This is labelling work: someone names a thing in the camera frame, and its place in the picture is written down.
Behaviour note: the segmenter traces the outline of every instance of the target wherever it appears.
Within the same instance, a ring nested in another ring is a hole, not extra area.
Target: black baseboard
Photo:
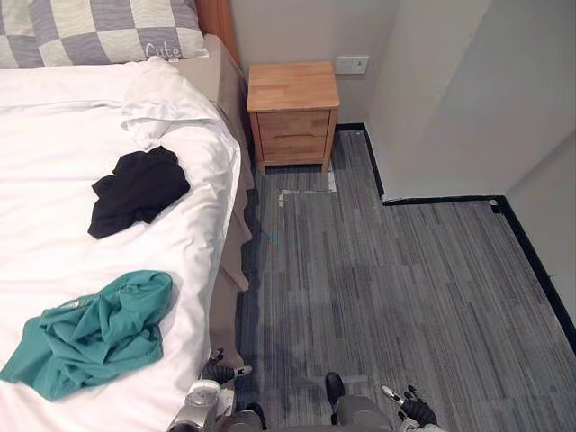
[[[372,165],[372,171],[374,174],[374,181],[376,182],[376,189],[378,190],[378,196],[382,197],[384,195],[384,187],[382,184],[382,179],[380,178],[380,171],[378,171],[378,166],[376,165],[376,157],[374,157],[374,149],[372,148],[372,142],[370,142],[370,136],[363,123],[343,123],[336,125],[337,131],[363,131],[364,137],[366,138],[366,143],[368,144],[368,154],[370,155],[370,164]]]
[[[430,198],[401,198],[399,200],[386,201],[385,206],[412,205],[412,204],[438,204],[460,203],[463,201],[489,201],[497,200],[499,195],[462,195],[462,196],[435,196]]]
[[[489,201],[494,200],[498,205],[499,212],[506,218],[508,225],[512,228],[516,239],[528,260],[528,263],[532,267],[532,271],[538,279],[546,298],[550,302],[558,321],[560,321],[560,325],[562,326],[562,330],[564,330],[564,334],[568,338],[568,343],[570,344],[572,351],[576,355],[576,327],[574,327],[574,323],[568,315],[568,311],[564,307],[556,288],[552,284],[550,280],[550,276],[546,272],[542,261],[538,257],[536,250],[532,246],[528,235],[522,228],[520,221],[516,217],[516,214],[512,210],[510,203],[506,199],[504,195],[467,195],[467,196],[443,196],[437,198],[407,198],[407,199],[400,199],[396,201],[388,201],[385,202],[385,206],[394,206],[394,205],[413,205],[413,204],[434,204],[434,203],[458,203],[464,201]]]
[[[538,282],[544,291],[544,294],[546,294],[546,298],[550,302],[550,305],[552,306],[558,321],[560,321],[560,325],[562,326],[562,330],[564,330],[564,333],[568,338],[568,343],[570,344],[572,351],[576,355],[576,327],[574,327],[574,323],[572,322],[570,315],[568,315],[568,311],[564,307],[564,304],[562,303],[556,288],[554,288],[554,285],[550,280],[550,276],[546,272],[542,261],[538,257],[536,250],[532,246],[528,235],[522,228],[520,221],[516,217],[516,214],[512,210],[512,207],[510,206],[510,203],[506,197],[501,195],[496,198],[496,202],[498,203],[502,214],[506,217],[506,220],[512,228],[512,231],[514,231],[514,235],[522,247],[524,255],[526,255],[526,258],[530,263],[530,266],[532,267],[532,270],[534,271],[536,278],[538,279]]]

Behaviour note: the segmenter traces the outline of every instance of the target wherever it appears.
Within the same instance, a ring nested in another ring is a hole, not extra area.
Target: wall socket
[[[337,75],[363,75],[368,69],[368,56],[338,57],[336,60]]]

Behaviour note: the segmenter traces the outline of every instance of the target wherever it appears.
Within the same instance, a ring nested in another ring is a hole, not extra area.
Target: gray and white checkered pillow
[[[42,66],[27,0],[0,0],[0,69]]]
[[[46,66],[208,57],[190,0],[34,0]]]

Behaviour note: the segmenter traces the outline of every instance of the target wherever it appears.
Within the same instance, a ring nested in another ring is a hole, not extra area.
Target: wooden nightstand
[[[271,165],[328,171],[340,106],[329,61],[251,66],[247,105],[262,174]]]

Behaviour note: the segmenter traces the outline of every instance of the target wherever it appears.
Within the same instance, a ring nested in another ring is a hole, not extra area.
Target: nightstand drawer
[[[269,162],[322,160],[326,137],[296,135],[262,139],[264,159]]]
[[[258,114],[260,138],[292,135],[326,137],[330,111],[262,112]]]

